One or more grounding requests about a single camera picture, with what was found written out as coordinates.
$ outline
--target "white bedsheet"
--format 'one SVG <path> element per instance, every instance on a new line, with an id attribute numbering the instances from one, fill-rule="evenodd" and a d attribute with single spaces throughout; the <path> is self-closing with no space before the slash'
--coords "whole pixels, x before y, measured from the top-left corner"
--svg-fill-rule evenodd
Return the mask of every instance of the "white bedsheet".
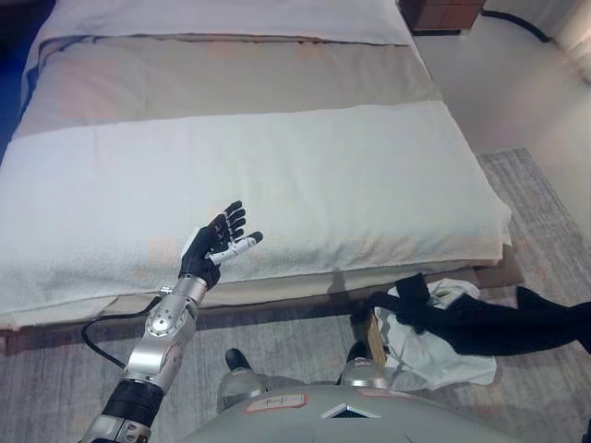
<path id="1" fill-rule="evenodd" d="M 442 102 L 62 129 L 0 168 L 0 314 L 172 283 L 242 199 L 264 242 L 222 282 L 495 260 L 509 209 Z"/>
<path id="2" fill-rule="evenodd" d="M 69 36 L 234 34 L 412 43 L 394 0 L 60 0 L 33 42 Z"/>

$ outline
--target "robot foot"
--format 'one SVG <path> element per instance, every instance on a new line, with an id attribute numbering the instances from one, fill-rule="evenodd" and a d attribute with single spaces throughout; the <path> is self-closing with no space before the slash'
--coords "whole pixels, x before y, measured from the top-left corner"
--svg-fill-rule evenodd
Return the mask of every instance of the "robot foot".
<path id="1" fill-rule="evenodd" d="M 349 350 L 347 354 L 347 363 L 355 360 L 356 358 L 370 358 L 368 346 L 362 341 L 358 341 Z"/>
<path id="2" fill-rule="evenodd" d="M 236 348 L 228 349 L 225 353 L 225 363 L 231 371 L 238 368 L 252 369 L 244 354 Z"/>

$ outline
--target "floor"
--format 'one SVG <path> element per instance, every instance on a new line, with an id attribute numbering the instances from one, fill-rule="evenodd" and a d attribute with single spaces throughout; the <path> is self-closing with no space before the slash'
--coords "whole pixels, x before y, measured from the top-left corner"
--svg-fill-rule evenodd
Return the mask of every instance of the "floor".
<path id="1" fill-rule="evenodd" d="M 484 17 L 416 44 L 472 150 L 527 148 L 591 245 L 591 86 L 558 46 Z"/>
<path id="2" fill-rule="evenodd" d="M 527 30 L 497 18 L 479 17 L 459 36 L 415 40 L 474 152 L 529 149 L 536 122 L 543 120 L 540 108 L 558 111 L 561 102 L 577 92 L 571 84 L 582 84 L 553 42 L 542 43 Z M 546 84 L 533 84 L 533 79 L 541 81 L 538 73 L 550 77 L 544 78 Z M 531 90 L 541 86 L 546 88 Z"/>

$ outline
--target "black power cord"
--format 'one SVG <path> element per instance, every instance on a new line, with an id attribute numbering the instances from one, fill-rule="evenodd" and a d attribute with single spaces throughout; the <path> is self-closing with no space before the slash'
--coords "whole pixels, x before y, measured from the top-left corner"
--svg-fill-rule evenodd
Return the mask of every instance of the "black power cord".
<path id="1" fill-rule="evenodd" d="M 146 314 L 148 314 L 156 305 L 158 305 L 161 301 L 162 301 L 162 297 L 160 295 L 156 295 L 152 301 L 150 302 L 149 305 L 147 305 L 144 309 L 142 309 L 139 312 L 133 313 L 133 314 L 113 314 L 111 316 L 99 316 L 96 318 L 93 318 L 91 321 L 89 321 L 86 325 L 84 325 L 84 327 L 82 328 L 82 331 L 80 332 L 82 334 L 82 340 L 84 340 L 84 342 L 88 345 L 89 348 L 91 348 L 94 352 L 96 352 L 98 355 L 106 358 L 107 360 L 109 360 L 111 363 L 116 364 L 117 366 L 119 366 L 121 369 L 125 369 L 125 365 L 123 364 L 123 362 L 121 362 L 121 360 L 113 357 L 112 355 L 110 355 L 109 353 L 106 353 L 105 351 L 103 351 L 101 348 L 99 348 L 96 344 L 94 344 L 92 342 L 92 340 L 89 338 L 88 336 L 88 328 L 90 326 L 92 326 L 95 323 L 98 323 L 100 321 L 106 321 L 106 320 L 121 320 L 121 319 L 129 319 L 129 318 L 136 318 L 136 317 L 141 317 L 144 316 Z"/>

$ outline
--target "robotic hand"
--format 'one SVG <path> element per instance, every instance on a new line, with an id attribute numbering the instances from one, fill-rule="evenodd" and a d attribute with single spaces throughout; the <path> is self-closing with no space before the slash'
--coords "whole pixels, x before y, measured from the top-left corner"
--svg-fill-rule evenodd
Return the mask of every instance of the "robotic hand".
<path id="1" fill-rule="evenodd" d="M 195 333 L 201 301 L 220 280 L 220 265 L 262 240 L 258 232 L 243 237 L 245 217 L 237 201 L 199 229 L 183 254 L 175 288 L 161 290 L 162 301 L 150 311 L 122 379 L 80 443 L 148 442 L 160 403 Z"/>
<path id="2" fill-rule="evenodd" d="M 203 279 L 209 289 L 220 280 L 220 265 L 248 251 L 262 240 L 262 233 L 252 233 L 240 238 L 247 224 L 242 202 L 232 203 L 204 228 L 199 229 L 183 255 L 179 278 L 195 276 Z"/>

